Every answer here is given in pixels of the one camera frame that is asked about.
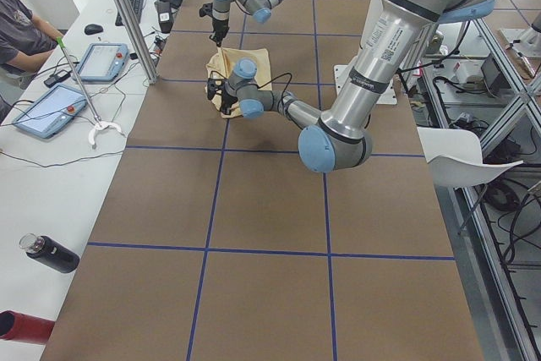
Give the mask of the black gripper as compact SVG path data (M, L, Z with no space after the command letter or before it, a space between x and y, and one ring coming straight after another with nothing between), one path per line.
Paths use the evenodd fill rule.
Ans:
M223 90L221 113L230 116L232 114L233 105L237 102L238 99L236 96L232 96L227 92L227 90Z
M216 46L221 46L223 39L229 31L229 19L212 19L212 36L210 37Z

